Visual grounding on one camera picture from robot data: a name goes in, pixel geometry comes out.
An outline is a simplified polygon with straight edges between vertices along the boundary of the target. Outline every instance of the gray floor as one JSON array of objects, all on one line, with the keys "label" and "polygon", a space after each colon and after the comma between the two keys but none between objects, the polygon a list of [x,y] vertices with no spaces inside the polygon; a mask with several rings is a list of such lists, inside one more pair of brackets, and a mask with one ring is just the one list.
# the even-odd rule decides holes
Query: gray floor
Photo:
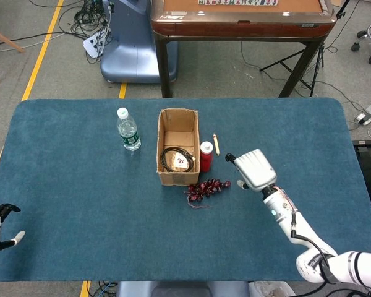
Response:
[{"label": "gray floor", "polygon": [[[55,5],[56,1],[39,0],[38,3]],[[327,39],[329,45],[348,20],[356,1],[352,0],[347,15],[338,21]],[[54,9],[31,5],[27,0],[0,0],[0,32],[10,38],[19,38],[46,32]],[[66,27],[72,15],[64,17]],[[352,19],[341,36],[335,42],[336,54],[325,52],[325,67],[320,69],[318,79],[333,84],[341,89],[349,99],[366,107],[371,104],[371,66],[367,63],[371,55],[371,42],[364,41],[358,53],[350,51],[356,40],[356,32],[371,24],[371,3],[361,0]],[[25,46],[42,41],[43,37],[19,41]],[[184,42],[181,43],[180,72],[173,84],[175,97],[276,97],[288,73],[280,66],[268,72],[281,80],[271,80],[254,67],[244,64],[238,42]],[[32,73],[41,45],[28,48],[24,54],[16,51],[0,53],[0,151],[4,144],[9,121],[14,108],[21,100]],[[247,62],[265,66],[283,58],[301,45],[293,43],[244,43],[243,50]],[[309,80],[312,72],[306,75]],[[48,50],[37,75],[30,98],[116,98],[119,84],[110,84],[103,80],[98,64],[89,65],[81,41],[71,36],[61,36],[49,43]],[[307,96],[308,92],[298,86],[298,91]],[[159,85],[128,85],[127,98],[159,98]],[[318,83],[316,97],[332,97],[340,102],[346,99],[329,85]],[[344,104],[348,120],[358,115],[350,104]],[[361,127],[351,132],[355,140],[367,140],[368,127]],[[78,296],[80,282],[20,282],[0,283],[0,296]],[[315,287],[305,282],[292,282],[296,293],[304,293]],[[325,296],[334,290],[325,289]]]}]

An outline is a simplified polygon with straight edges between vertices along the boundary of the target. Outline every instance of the red grapes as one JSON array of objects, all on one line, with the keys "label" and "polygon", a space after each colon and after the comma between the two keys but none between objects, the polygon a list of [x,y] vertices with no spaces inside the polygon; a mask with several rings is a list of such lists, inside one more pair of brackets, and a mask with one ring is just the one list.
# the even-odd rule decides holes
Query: red grapes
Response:
[{"label": "red grapes", "polygon": [[204,181],[200,184],[191,184],[188,187],[188,192],[185,192],[188,197],[189,205],[194,207],[190,204],[190,202],[201,202],[203,200],[203,197],[206,196],[206,198],[209,198],[211,195],[221,192],[224,188],[230,187],[231,182],[226,181],[225,183],[222,183],[219,179],[209,179],[208,181]]}]

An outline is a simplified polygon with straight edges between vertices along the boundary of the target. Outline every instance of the red container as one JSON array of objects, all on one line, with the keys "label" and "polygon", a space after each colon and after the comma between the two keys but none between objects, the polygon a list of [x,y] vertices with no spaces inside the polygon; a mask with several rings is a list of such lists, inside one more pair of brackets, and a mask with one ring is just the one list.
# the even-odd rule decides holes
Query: red container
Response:
[{"label": "red container", "polygon": [[204,141],[200,145],[200,171],[207,172],[210,170],[213,161],[213,144]]}]

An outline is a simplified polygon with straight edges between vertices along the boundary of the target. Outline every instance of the bottle cap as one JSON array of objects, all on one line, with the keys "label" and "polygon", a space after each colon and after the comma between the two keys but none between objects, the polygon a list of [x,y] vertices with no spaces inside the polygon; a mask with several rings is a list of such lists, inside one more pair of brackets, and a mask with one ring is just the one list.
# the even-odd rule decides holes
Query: bottle cap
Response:
[{"label": "bottle cap", "polygon": [[205,154],[209,154],[213,151],[213,144],[209,141],[204,141],[200,145],[200,151]]},{"label": "bottle cap", "polygon": [[128,117],[128,110],[124,107],[121,107],[117,110],[118,118],[120,119],[126,119]]}]

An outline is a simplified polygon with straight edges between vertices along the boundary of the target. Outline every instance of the plastic bottle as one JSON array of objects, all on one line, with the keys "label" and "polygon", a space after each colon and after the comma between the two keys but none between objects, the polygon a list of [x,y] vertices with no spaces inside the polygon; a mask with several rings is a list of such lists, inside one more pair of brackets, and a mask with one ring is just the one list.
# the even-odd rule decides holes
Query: plastic bottle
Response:
[{"label": "plastic bottle", "polygon": [[204,141],[200,145],[200,171],[207,172],[210,170],[213,161],[213,144]]},{"label": "plastic bottle", "polygon": [[137,125],[133,117],[130,116],[126,108],[119,108],[117,110],[118,122],[117,128],[119,135],[124,141],[124,147],[127,150],[137,150],[141,146],[139,134],[137,132]]}]

